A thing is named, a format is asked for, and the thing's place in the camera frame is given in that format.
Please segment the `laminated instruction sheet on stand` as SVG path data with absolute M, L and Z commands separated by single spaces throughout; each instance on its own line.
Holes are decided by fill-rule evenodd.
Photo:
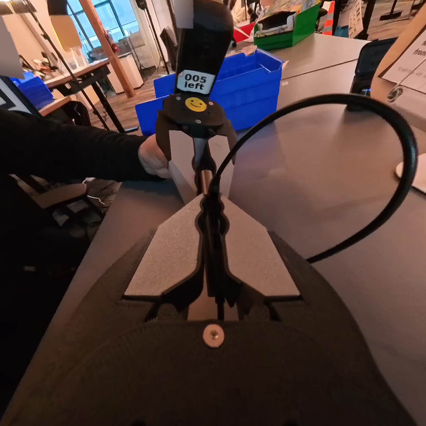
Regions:
M 371 83 L 370 96 L 372 99 L 386 103 L 387 96 L 396 86 L 396 83 L 382 79 L 381 75 L 385 73 L 395 63 L 395 61 L 397 61 L 397 59 L 418 38 L 419 34 L 425 30 L 425 27 L 426 5 L 424 4 L 381 60 Z

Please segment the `black legged background desk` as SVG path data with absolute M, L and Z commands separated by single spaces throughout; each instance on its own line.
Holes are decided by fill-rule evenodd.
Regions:
M 99 60 L 94 61 L 90 65 L 79 67 L 72 71 L 67 65 L 68 70 L 64 75 L 54 77 L 45 81 L 47 88 L 52 91 L 54 89 L 58 90 L 64 96 L 78 95 L 82 94 L 83 97 L 89 103 L 93 113 L 98 117 L 100 123 L 105 128 L 109 130 L 109 127 L 103 117 L 103 115 L 98 111 L 95 104 L 91 101 L 88 94 L 85 92 L 85 89 L 91 87 L 99 99 L 107 117 L 110 118 L 116 130 L 120 133 L 129 134 L 139 130 L 139 127 L 131 127 L 125 129 L 115 114 L 113 108 L 109 104 L 109 101 L 105 97 L 104 93 L 101 90 L 99 82 L 107 77 L 110 73 L 108 69 L 109 60 Z

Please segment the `person's left hand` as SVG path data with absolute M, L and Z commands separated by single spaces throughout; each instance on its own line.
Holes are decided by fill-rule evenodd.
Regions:
M 144 170 L 163 179 L 170 179 L 169 163 L 157 144 L 156 135 L 149 136 L 138 149 L 138 158 Z

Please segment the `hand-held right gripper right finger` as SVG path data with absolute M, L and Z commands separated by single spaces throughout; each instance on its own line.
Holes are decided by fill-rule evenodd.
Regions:
M 225 269 L 235 302 L 253 306 L 298 299 L 300 291 L 268 230 L 226 197 L 221 202 L 227 221 Z

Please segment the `white cabinet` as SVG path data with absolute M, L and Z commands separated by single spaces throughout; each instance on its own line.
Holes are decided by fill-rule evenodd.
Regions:
M 119 56 L 120 63 L 124 68 L 125 74 L 129 78 L 130 84 L 134 89 L 139 89 L 143 86 L 144 81 L 141 77 L 141 73 L 139 72 L 139 68 L 136 65 L 135 59 L 132 53 L 127 53 Z M 112 85 L 116 94 L 124 93 L 124 89 L 112 67 L 111 64 L 107 65 L 109 69 L 109 74 L 107 78 Z

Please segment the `red and white bag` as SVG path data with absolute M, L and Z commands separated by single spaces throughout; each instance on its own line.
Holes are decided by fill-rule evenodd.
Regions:
M 241 41 L 253 42 L 254 25 L 255 23 L 250 23 L 241 27 L 234 26 L 233 39 L 236 43 Z

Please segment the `blue plastic bin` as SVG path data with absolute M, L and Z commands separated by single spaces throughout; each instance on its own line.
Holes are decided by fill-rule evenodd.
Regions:
M 277 109 L 280 81 L 288 61 L 261 49 L 225 58 L 210 99 L 225 111 L 237 132 L 249 129 Z M 175 74 L 153 81 L 156 97 L 135 106 L 144 136 L 155 133 L 157 112 L 163 99 L 173 93 Z
M 19 88 L 32 105 L 40 110 L 54 101 L 53 94 L 45 82 L 31 71 L 23 73 L 24 78 L 10 77 L 9 79 Z

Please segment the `orange traffic cone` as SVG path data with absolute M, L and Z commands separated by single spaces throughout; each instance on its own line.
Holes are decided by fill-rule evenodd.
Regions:
M 335 9 L 335 1 L 329 2 L 329 8 L 327 10 L 327 14 L 325 16 L 325 21 L 322 26 L 322 34 L 323 35 L 333 35 L 333 18 L 334 18 L 334 9 Z

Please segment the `black framed sign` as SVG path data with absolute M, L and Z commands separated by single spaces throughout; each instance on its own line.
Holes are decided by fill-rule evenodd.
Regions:
M 42 118 L 42 115 L 9 77 L 0 77 L 0 108 L 23 112 Z

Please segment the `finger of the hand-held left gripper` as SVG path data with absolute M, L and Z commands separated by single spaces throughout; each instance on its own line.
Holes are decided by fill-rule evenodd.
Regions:
M 179 130 L 170 130 L 169 140 L 169 172 L 183 203 L 188 204 L 198 195 L 193 165 L 194 142 L 189 135 Z
M 228 139 L 226 136 L 216 135 L 208 141 L 210 156 L 216 166 L 216 172 L 219 170 L 220 165 L 230 152 Z M 225 170 L 221 174 L 220 180 L 220 195 L 229 197 L 231 183 L 233 178 L 234 165 L 230 161 Z

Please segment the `black power adapter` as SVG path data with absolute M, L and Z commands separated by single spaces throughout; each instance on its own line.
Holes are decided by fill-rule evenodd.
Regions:
M 360 50 L 350 93 L 362 95 L 367 98 L 371 97 L 371 84 L 375 72 L 396 40 L 397 37 L 385 40 L 374 40 L 366 44 Z

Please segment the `person's left forearm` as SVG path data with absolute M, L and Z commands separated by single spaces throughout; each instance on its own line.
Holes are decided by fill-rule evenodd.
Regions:
M 143 142 L 139 136 L 1 109 L 1 181 L 12 174 L 54 182 L 86 177 L 159 181 L 161 178 L 147 173 L 139 161 L 138 149 Z

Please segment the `green plastic bin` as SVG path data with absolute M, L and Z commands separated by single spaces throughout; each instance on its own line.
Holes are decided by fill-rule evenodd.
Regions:
M 264 9 L 253 28 L 253 42 L 265 51 L 292 47 L 313 34 L 320 1 L 276 1 Z

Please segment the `black office chair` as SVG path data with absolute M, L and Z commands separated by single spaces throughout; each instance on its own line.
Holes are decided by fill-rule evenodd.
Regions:
M 68 237 L 68 229 L 58 224 L 51 213 L 67 209 L 68 204 L 79 200 L 84 200 L 101 221 L 104 219 L 104 212 L 88 199 L 86 184 L 64 185 L 34 198 L 14 176 L 1 172 L 1 237 L 29 237 L 41 231 L 64 232 Z

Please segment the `black pole stand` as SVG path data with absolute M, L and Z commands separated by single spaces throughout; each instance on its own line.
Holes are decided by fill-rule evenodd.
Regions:
M 170 75 L 168 62 L 166 61 L 166 58 L 164 56 L 164 52 L 163 52 L 162 46 L 160 44 L 156 29 L 155 29 L 155 25 L 154 25 L 152 16 L 150 14 L 148 4 L 145 0 L 136 0 L 136 4 L 137 4 L 138 8 L 140 8 L 142 11 L 144 11 L 145 15 L 148 18 L 150 30 L 151 30 L 152 35 L 154 37 L 154 40 L 155 40 L 155 43 L 156 43 L 156 46 L 157 46 L 157 50 L 159 52 L 159 56 L 161 58 L 160 61 L 163 62 L 164 69 L 166 70 L 167 74 Z

